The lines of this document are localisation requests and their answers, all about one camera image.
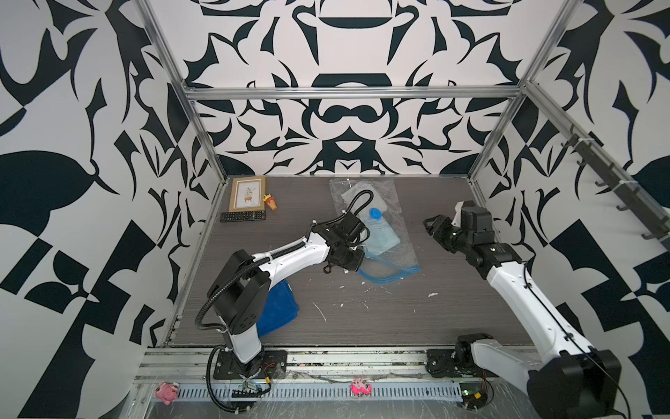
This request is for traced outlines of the pink toy on rail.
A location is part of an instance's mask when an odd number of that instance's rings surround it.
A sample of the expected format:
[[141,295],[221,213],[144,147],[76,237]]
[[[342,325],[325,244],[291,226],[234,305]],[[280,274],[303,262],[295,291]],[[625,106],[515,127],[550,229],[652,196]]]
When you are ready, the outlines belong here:
[[179,389],[178,382],[161,382],[155,389],[154,398],[169,406],[178,399]]

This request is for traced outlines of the grey towel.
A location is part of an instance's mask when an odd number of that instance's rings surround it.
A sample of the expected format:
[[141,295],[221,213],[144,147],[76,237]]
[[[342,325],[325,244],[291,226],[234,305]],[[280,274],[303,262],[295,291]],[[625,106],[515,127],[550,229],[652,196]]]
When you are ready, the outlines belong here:
[[351,188],[340,196],[346,206],[355,202],[352,212],[357,211],[357,217],[362,221],[374,219],[371,210],[376,210],[378,216],[388,210],[387,202],[384,200],[382,193],[366,181],[353,183]]

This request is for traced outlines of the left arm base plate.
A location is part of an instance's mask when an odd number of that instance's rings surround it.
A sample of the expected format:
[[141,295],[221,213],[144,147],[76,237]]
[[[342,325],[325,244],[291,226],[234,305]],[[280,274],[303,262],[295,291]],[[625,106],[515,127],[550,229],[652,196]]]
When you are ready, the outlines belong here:
[[223,351],[216,356],[213,378],[215,380],[242,380],[285,377],[288,352],[284,350],[262,350],[249,363],[242,363],[232,351]]

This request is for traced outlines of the wooden picture frame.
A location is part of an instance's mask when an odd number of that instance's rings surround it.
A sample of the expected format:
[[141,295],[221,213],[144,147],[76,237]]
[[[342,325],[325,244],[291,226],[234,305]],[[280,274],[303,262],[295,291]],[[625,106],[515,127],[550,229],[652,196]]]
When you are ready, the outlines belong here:
[[231,184],[229,212],[264,211],[265,177],[236,177]]

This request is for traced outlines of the black electronics box with led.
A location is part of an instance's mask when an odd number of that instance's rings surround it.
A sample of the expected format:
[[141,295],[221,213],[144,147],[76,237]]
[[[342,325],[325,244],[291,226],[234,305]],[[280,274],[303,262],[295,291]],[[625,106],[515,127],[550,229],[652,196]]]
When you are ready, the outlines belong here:
[[482,387],[461,387],[462,401],[458,406],[468,411],[482,410],[488,406],[495,398],[495,390],[490,386]]

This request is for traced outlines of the black wall hook rack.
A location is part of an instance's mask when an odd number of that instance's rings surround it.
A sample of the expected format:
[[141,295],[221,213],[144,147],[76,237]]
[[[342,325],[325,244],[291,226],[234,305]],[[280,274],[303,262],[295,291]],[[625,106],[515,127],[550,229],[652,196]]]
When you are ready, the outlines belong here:
[[669,212],[652,195],[634,180],[598,142],[585,135],[572,124],[570,138],[562,148],[571,148],[578,156],[578,166],[591,169],[598,181],[598,188],[605,188],[620,200],[617,210],[630,211],[647,228],[641,237],[644,240],[659,242],[669,251]]

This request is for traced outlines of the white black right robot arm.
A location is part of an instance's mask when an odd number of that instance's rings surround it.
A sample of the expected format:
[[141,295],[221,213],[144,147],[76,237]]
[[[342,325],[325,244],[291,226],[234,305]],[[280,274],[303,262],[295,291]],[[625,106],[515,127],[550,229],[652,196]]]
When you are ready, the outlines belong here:
[[540,290],[510,244],[497,241],[493,218],[472,201],[455,207],[455,218],[438,215],[423,226],[440,246],[461,253],[504,299],[537,350],[533,360],[486,333],[458,337],[452,367],[476,367],[525,393],[542,418],[602,418],[617,414],[621,364],[598,350]]

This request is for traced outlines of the magenta toy on rail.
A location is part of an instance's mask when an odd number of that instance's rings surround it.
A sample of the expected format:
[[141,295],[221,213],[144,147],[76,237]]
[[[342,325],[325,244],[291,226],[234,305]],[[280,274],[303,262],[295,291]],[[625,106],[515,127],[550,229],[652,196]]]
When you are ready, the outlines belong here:
[[371,384],[364,378],[356,378],[352,381],[350,390],[357,397],[371,396],[373,390]]

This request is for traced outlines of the black tv remote control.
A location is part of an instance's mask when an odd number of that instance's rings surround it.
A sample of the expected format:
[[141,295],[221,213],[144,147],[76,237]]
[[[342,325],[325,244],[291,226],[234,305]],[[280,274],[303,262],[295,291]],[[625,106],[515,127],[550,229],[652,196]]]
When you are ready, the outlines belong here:
[[221,223],[242,223],[265,221],[266,211],[237,211],[222,212],[219,218]]

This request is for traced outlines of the clear plastic vacuum bag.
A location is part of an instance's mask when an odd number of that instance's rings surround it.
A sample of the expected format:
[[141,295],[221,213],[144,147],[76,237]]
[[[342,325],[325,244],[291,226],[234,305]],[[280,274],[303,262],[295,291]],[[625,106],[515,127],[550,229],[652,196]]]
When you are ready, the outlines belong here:
[[359,246],[363,278],[385,285],[420,272],[392,179],[334,179],[330,191],[336,210],[356,211],[367,228]]

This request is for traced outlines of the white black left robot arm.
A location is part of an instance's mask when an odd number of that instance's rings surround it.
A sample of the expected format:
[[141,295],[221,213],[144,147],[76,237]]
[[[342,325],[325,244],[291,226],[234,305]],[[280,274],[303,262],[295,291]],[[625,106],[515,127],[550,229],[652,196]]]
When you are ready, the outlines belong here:
[[258,321],[270,291],[292,275],[324,264],[359,270],[365,258],[363,244],[371,230],[352,212],[324,223],[312,223],[303,237],[274,251],[251,255],[233,253],[209,288],[207,300],[195,317],[201,331],[213,330],[227,337],[224,347],[246,365],[259,358],[263,345]]

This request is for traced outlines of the light teal towel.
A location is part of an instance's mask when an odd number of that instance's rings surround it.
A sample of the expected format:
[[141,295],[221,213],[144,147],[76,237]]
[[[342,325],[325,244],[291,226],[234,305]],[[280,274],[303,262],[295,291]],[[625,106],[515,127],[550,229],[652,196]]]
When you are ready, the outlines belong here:
[[366,218],[363,220],[370,231],[369,238],[363,247],[366,256],[378,257],[401,243],[389,222],[383,218]]

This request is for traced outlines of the small green circuit board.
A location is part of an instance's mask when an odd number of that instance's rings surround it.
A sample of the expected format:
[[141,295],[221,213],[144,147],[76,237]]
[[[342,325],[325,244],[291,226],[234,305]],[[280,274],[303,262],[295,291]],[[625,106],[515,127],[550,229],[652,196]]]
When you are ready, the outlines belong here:
[[243,382],[240,387],[241,394],[247,397],[260,396],[263,391],[263,386],[254,382]]

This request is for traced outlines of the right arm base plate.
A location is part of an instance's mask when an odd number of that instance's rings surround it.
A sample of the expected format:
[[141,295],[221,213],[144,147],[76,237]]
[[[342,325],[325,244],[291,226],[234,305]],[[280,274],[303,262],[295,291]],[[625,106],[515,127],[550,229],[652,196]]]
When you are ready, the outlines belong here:
[[429,349],[426,370],[433,378],[469,377],[472,372],[455,361],[454,349]]

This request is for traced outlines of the ice cream cone toy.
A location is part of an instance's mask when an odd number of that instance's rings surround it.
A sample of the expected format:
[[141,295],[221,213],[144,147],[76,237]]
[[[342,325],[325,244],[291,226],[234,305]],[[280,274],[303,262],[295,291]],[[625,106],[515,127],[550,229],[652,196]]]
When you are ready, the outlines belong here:
[[277,202],[272,195],[270,195],[270,194],[265,195],[263,197],[263,201],[272,211],[277,210]]

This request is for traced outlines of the dark blue towel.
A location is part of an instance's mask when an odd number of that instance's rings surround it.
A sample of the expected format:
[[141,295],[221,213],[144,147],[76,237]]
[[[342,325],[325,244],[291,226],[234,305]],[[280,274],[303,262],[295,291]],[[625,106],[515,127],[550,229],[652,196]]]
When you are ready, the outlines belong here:
[[263,313],[256,323],[260,337],[283,328],[298,317],[299,307],[286,280],[270,289]]

